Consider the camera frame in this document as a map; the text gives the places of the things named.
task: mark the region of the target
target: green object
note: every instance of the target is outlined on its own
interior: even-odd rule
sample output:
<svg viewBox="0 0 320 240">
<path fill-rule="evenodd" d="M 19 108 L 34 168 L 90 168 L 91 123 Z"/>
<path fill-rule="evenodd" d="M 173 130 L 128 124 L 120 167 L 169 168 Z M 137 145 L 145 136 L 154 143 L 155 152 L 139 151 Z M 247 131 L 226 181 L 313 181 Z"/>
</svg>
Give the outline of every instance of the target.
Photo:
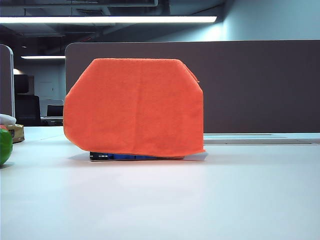
<svg viewBox="0 0 320 240">
<path fill-rule="evenodd" d="M 12 152 L 12 136 L 10 132 L 0 128 L 0 165 L 4 164 Z"/>
</svg>

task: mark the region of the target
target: ceiling light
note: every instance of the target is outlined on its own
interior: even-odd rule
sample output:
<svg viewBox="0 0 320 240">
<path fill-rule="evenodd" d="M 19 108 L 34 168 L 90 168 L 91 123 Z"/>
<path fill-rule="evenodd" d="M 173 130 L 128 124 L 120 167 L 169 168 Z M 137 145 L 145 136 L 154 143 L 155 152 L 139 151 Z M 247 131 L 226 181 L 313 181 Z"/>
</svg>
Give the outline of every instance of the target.
<svg viewBox="0 0 320 240">
<path fill-rule="evenodd" d="M 65 59 L 66 56 L 21 56 L 23 59 Z"/>
<path fill-rule="evenodd" d="M 0 24 L 213 23 L 216 16 L 24 16 L 0 17 Z"/>
</svg>

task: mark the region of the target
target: wall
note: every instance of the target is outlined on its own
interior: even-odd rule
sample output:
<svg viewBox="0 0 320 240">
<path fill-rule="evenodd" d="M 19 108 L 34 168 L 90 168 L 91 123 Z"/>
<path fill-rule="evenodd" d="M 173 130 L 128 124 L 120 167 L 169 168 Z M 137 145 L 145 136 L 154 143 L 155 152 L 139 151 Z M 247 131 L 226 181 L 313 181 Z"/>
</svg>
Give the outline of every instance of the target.
<svg viewBox="0 0 320 240">
<path fill-rule="evenodd" d="M 319 9 L 319 0 L 228 0 L 223 23 L 151 41 L 318 40 Z"/>
<path fill-rule="evenodd" d="M 64 63 L 26 63 L 15 66 L 22 73 L 34 76 L 34 94 L 41 100 L 64 100 L 66 77 Z"/>
<path fill-rule="evenodd" d="M 223 23 L 201 25 L 150 39 L 148 42 L 199 42 L 223 40 Z"/>
</svg>

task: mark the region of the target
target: gray partition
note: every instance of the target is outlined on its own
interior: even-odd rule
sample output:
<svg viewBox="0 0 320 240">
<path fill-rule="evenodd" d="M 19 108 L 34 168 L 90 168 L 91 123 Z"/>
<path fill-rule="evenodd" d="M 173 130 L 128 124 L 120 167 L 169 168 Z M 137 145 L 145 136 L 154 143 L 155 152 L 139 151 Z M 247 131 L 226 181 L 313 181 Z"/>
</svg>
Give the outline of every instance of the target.
<svg viewBox="0 0 320 240">
<path fill-rule="evenodd" d="M 205 133 L 320 132 L 319 53 L 320 40 L 73 43 L 66 91 L 96 58 L 175 58 L 200 81 Z"/>
<path fill-rule="evenodd" d="M 0 44 L 0 113 L 15 116 L 14 58 L 12 50 Z"/>
</svg>

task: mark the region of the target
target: microfiber towel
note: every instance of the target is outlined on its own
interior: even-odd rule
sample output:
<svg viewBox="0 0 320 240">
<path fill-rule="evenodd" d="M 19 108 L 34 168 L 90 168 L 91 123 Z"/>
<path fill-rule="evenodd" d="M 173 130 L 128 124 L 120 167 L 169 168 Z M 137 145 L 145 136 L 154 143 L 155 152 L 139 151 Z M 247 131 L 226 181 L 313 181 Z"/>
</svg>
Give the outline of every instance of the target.
<svg viewBox="0 0 320 240">
<path fill-rule="evenodd" d="M 202 153 L 203 91 L 178 59 L 94 59 L 65 98 L 63 127 L 91 152 Z"/>
</svg>

